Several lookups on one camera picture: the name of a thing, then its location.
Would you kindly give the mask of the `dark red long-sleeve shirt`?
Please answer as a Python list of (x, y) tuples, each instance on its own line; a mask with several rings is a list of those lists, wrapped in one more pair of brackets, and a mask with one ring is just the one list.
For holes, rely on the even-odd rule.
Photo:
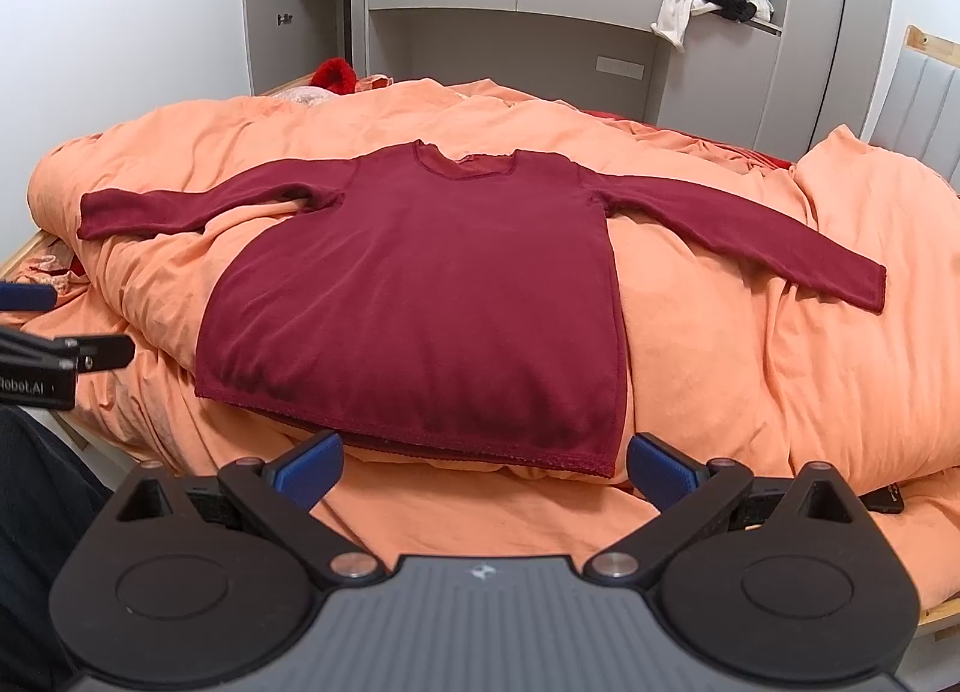
[(884, 266), (789, 215), (546, 152), (451, 160), (416, 141), (272, 160), (203, 193), (87, 194), (78, 233), (199, 232), (293, 199), (301, 211), (213, 287), (197, 393), (407, 455), (612, 474), (628, 370), (607, 232), (619, 212), (823, 297), (885, 304)]

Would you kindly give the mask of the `black phone on bed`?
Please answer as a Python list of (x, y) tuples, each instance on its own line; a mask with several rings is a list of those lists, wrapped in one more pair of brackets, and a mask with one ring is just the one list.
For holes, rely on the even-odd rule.
[(880, 487), (859, 497), (867, 511), (880, 515), (900, 515), (905, 511), (905, 500), (898, 484)]

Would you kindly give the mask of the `floral pink pillow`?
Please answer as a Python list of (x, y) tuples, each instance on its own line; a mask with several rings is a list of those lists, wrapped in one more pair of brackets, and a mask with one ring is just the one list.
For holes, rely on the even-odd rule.
[(314, 105), (337, 98), (335, 92), (327, 91), (324, 87), (309, 86), (309, 84), (298, 84), (297, 86), (283, 87), (277, 92), (272, 92), (272, 97), (281, 98), (286, 102), (293, 104)]

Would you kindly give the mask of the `bright red plush item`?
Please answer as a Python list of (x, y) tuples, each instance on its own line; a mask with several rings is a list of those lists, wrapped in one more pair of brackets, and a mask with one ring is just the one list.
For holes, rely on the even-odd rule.
[(356, 91), (358, 76), (353, 66), (342, 56), (322, 61), (313, 76), (309, 79), (309, 86), (320, 87), (335, 95), (350, 95)]

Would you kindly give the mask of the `grey window ledge desk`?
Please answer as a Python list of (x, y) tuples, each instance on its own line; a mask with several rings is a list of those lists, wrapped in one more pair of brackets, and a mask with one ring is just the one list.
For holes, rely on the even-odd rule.
[(654, 32), (662, 0), (353, 0), (364, 74), (493, 79), (583, 109), (754, 146), (779, 35), (715, 13), (682, 43)]

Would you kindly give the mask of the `grey padded headboard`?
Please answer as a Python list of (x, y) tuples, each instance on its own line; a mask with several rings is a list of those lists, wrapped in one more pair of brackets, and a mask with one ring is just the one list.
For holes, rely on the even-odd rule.
[(958, 43), (908, 26), (871, 143), (939, 173), (958, 191)]

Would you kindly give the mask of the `white garment on ledge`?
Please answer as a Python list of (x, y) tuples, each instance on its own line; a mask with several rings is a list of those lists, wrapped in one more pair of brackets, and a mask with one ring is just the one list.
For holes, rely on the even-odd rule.
[[(775, 14), (775, 6), (770, 0), (747, 0), (747, 8), (748, 20), (770, 22)], [(651, 24), (651, 31), (669, 42), (677, 52), (683, 52), (683, 42), (690, 20), (707, 14), (721, 14), (721, 6), (708, 0), (662, 0), (658, 17)]]

